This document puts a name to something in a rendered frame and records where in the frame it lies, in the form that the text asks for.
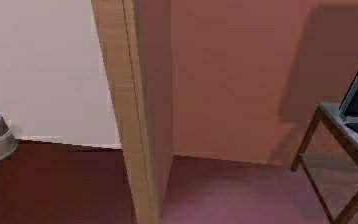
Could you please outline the brown wooden door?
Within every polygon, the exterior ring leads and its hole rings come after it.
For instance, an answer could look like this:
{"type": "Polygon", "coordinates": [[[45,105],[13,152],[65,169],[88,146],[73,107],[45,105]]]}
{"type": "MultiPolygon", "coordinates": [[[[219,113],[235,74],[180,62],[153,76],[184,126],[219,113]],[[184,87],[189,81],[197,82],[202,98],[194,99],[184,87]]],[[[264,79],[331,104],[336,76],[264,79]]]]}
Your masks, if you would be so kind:
{"type": "Polygon", "coordinates": [[[91,0],[138,224],[160,224],[133,0],[91,0]]]}

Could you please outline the grey top wooden table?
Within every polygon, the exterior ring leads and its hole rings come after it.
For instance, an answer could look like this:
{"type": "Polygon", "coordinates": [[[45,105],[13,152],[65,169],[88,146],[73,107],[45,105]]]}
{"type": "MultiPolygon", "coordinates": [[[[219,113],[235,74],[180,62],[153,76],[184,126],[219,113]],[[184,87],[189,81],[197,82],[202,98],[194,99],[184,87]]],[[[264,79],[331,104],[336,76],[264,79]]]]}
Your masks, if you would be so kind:
{"type": "Polygon", "coordinates": [[[316,106],[290,170],[302,169],[329,224],[358,224],[358,134],[339,117],[337,103],[316,106]],[[324,126],[337,148],[312,151],[311,139],[324,126]]]}

